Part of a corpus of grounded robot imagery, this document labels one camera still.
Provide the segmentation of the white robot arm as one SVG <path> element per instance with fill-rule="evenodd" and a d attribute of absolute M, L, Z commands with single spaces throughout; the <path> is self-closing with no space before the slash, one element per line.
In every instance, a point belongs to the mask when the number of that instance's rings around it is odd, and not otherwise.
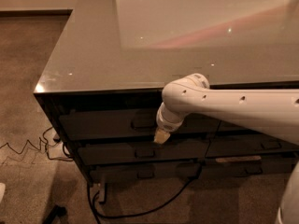
<path fill-rule="evenodd" d="M 299 90 L 213 90 L 201 74 L 166 84 L 154 142 L 163 144 L 192 114 L 203 114 L 299 145 Z"/>

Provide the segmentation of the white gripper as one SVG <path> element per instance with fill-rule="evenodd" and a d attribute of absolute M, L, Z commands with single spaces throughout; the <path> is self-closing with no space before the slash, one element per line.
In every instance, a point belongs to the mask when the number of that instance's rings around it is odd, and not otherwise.
<path fill-rule="evenodd" d="M 169 110 L 165 104 L 161 104 L 156 115 L 158 129 L 155 131 L 154 142 L 164 144 L 170 137 L 170 133 L 176 131 L 183 123 L 186 115 Z"/>

